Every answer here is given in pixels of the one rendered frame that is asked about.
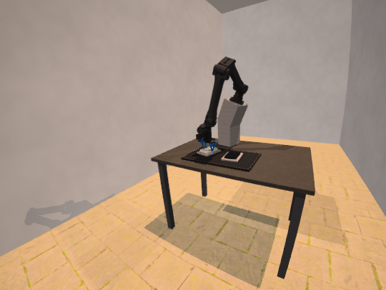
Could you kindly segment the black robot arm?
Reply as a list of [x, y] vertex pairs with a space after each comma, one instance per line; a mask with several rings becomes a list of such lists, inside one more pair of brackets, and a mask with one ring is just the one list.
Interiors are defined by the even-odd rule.
[[[209, 105], [209, 110], [205, 117], [204, 123], [197, 128], [196, 139], [202, 142], [203, 139], [211, 139], [212, 127], [217, 123], [217, 108], [219, 105], [222, 87], [225, 80], [229, 80], [229, 76], [233, 81], [233, 89], [236, 91], [235, 95], [229, 100], [237, 104], [243, 105], [243, 95], [248, 90], [248, 85], [241, 80], [237, 68], [235, 66], [235, 59], [224, 57], [218, 64], [214, 65], [212, 75], [214, 75], [214, 87], [212, 97]], [[209, 133], [207, 133], [209, 132]]]

